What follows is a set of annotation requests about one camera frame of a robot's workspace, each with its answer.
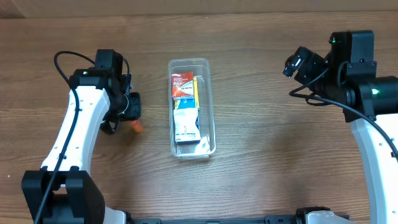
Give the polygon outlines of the clear plastic container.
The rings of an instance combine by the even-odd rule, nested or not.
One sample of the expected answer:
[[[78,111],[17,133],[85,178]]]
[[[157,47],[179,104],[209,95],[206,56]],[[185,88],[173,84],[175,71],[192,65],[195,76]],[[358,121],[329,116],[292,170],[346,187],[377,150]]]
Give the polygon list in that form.
[[[169,62],[170,150],[179,158],[216,151],[211,70],[205,58]]]

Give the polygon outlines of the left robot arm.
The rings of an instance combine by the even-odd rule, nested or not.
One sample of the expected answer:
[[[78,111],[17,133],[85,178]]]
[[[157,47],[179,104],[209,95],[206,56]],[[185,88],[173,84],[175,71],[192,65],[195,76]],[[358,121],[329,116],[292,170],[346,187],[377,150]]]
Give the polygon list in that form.
[[[27,170],[21,188],[34,223],[133,223],[129,212],[106,206],[90,175],[98,133],[138,121],[141,96],[132,91],[128,61],[99,49],[92,67],[64,76],[68,108],[57,139],[40,169]]]

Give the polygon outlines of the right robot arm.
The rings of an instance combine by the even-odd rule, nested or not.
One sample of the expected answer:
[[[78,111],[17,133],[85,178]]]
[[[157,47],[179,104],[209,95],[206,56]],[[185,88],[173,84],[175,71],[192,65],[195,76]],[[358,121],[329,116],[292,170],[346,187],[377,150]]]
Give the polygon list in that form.
[[[397,223],[397,77],[377,77],[374,33],[333,32],[321,57],[299,47],[283,74],[301,86],[289,95],[312,106],[335,105],[357,142],[369,195],[371,223]]]

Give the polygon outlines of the blue yellow cough drops box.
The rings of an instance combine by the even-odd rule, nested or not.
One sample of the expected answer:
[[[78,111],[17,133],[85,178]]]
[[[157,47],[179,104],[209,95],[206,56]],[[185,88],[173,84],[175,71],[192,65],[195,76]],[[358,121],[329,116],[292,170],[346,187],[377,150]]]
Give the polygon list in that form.
[[[199,94],[198,94],[198,80],[193,77],[193,96],[192,99],[182,99],[174,101],[174,109],[197,108],[200,109]]]

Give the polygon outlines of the orange pill bottle white cap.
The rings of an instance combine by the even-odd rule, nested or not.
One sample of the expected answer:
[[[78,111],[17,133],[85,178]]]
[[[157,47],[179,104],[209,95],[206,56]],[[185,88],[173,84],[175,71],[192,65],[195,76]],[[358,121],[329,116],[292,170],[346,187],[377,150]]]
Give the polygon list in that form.
[[[136,133],[143,132],[143,127],[138,119],[131,121],[131,127]]]

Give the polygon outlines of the white blue medicine box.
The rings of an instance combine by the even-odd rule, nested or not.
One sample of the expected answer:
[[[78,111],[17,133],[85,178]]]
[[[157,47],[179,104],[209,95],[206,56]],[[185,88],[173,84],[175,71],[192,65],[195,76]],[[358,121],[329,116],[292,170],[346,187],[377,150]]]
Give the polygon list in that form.
[[[196,142],[201,139],[197,108],[174,110],[174,124],[177,143]]]

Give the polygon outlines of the red white medicine box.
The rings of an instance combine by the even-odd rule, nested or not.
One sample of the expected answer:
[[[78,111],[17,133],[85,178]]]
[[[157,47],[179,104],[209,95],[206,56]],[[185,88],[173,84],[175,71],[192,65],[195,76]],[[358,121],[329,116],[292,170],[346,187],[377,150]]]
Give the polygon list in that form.
[[[194,98],[193,72],[173,73],[171,78],[173,99]]]

